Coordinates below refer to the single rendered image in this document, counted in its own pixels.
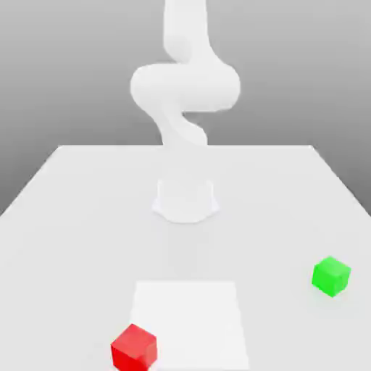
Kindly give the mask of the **small green cube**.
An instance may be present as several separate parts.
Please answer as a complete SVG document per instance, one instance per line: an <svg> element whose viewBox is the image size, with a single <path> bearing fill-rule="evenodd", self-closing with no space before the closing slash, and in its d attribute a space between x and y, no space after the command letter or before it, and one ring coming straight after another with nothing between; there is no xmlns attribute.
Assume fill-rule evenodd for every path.
<svg viewBox="0 0 371 371"><path fill-rule="evenodd" d="M313 269L312 285L330 297L343 291L349 281L351 268L332 256L318 262Z"/></svg>

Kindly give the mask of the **small red cube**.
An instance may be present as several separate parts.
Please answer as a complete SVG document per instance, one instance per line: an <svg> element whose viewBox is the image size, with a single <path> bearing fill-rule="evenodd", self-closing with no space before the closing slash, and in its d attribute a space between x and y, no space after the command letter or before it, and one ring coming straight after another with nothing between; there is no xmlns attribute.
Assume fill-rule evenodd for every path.
<svg viewBox="0 0 371 371"><path fill-rule="evenodd" d="M130 324L112 343L112 364L119 371L149 371L157 360L157 337Z"/></svg>

